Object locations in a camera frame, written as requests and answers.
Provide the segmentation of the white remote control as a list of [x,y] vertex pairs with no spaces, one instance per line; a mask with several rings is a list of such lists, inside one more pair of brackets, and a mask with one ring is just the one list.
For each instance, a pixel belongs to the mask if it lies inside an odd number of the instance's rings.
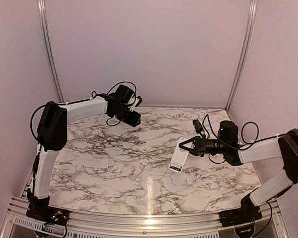
[[170,166],[178,167],[178,168],[181,168],[181,172],[182,172],[184,165],[186,163],[186,160],[188,158],[188,155],[189,155],[189,153],[187,151],[179,148],[179,140],[178,140],[168,168]]

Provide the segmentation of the black battery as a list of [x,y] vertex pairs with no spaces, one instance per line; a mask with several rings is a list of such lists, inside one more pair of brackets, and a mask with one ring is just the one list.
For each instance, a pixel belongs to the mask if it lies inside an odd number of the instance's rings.
[[170,166],[169,167],[171,170],[173,170],[173,171],[177,171],[177,172],[181,172],[181,168],[178,168],[178,167],[174,167],[174,166]]

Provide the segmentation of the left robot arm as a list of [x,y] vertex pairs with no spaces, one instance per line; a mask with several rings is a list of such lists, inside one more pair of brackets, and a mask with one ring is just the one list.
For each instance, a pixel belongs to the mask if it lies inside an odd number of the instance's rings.
[[41,220],[53,216],[49,206],[49,185],[53,166],[59,152],[68,140],[68,125],[91,116],[107,115],[129,126],[136,127],[141,115],[135,111],[143,101],[136,88],[131,89],[123,81],[114,85],[115,92],[98,94],[95,91],[87,99],[56,103],[49,101],[43,109],[36,131],[31,131],[37,142],[37,154],[32,167],[32,187],[28,189],[29,209]]

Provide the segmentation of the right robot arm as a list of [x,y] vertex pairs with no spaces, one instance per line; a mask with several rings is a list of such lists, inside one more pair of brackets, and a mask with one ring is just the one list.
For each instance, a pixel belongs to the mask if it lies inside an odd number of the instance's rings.
[[240,145],[238,126],[232,121],[224,120],[221,121],[214,139],[207,139],[202,134],[179,143],[179,148],[200,157],[205,154],[222,154],[224,160],[232,166],[260,160],[282,159],[282,170],[241,200],[241,208],[236,211],[236,218],[241,222],[247,222],[253,217],[255,209],[261,204],[280,196],[298,183],[298,129]]

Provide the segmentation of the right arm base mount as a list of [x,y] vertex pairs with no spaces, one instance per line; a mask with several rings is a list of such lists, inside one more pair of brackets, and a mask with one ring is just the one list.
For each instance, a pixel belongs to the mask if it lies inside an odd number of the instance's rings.
[[259,206],[255,206],[248,194],[242,198],[240,208],[221,211],[219,213],[220,223],[223,227],[240,225],[262,219]]

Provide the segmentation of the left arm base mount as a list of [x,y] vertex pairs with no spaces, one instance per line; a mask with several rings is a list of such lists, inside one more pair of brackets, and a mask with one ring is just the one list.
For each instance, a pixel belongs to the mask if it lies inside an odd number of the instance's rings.
[[69,210],[49,206],[50,198],[37,199],[34,197],[28,202],[26,216],[45,222],[65,226],[69,218]]

